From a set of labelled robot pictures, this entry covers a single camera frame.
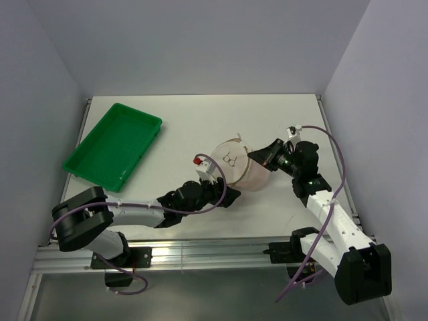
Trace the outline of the white mesh laundry bag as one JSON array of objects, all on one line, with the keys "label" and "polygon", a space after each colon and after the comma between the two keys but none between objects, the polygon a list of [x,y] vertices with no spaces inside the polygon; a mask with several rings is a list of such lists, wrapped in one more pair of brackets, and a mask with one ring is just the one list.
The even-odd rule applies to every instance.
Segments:
[{"label": "white mesh laundry bag", "polygon": [[248,157],[252,151],[240,134],[212,151],[211,158],[221,167],[229,187],[258,191],[267,183],[270,172]]}]

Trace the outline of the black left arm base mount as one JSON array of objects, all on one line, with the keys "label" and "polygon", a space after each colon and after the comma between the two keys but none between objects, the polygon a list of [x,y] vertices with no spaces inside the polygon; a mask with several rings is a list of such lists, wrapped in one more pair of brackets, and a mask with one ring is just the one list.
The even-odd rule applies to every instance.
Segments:
[{"label": "black left arm base mount", "polygon": [[149,268],[152,259],[151,247],[130,247],[114,259],[105,259],[97,253],[92,254],[91,270],[113,270],[104,274],[107,287],[122,290],[131,285],[136,278],[131,276],[139,268]]}]

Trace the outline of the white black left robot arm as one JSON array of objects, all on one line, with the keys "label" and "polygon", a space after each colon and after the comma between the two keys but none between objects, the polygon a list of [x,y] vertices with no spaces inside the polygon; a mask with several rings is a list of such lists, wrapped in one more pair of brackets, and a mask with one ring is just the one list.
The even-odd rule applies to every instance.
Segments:
[{"label": "white black left robot arm", "polygon": [[124,202],[107,195],[102,187],[91,187],[52,209],[49,234],[62,252],[89,249],[113,266],[122,267],[130,259],[128,242],[123,233],[113,232],[111,227],[165,229],[187,216],[228,208],[240,195],[240,191],[226,187],[222,178],[212,183],[187,181],[162,197],[142,203]]}]

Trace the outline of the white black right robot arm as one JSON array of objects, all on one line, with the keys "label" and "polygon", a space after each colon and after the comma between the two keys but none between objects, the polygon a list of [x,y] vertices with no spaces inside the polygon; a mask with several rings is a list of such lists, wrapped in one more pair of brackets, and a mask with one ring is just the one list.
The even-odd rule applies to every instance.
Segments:
[{"label": "white black right robot arm", "polygon": [[388,247],[366,236],[340,206],[331,186],[318,172],[317,144],[277,139],[248,157],[271,172],[281,170],[291,176],[294,194],[322,224],[321,229],[293,231],[289,248],[294,259],[302,261],[310,256],[317,261],[334,278],[345,304],[392,292]]}]

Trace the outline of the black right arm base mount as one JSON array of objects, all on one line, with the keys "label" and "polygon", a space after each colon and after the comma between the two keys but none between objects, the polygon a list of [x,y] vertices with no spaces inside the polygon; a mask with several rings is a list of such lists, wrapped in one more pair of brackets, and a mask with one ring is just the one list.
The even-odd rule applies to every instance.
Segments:
[{"label": "black right arm base mount", "polygon": [[[271,264],[286,264],[287,273],[290,279],[298,271],[300,264],[303,262],[305,255],[294,253],[289,242],[271,242],[268,243],[267,249],[262,251],[263,254],[270,257]],[[296,282],[303,280],[316,273],[316,264],[313,259],[309,259],[296,279]]]}]

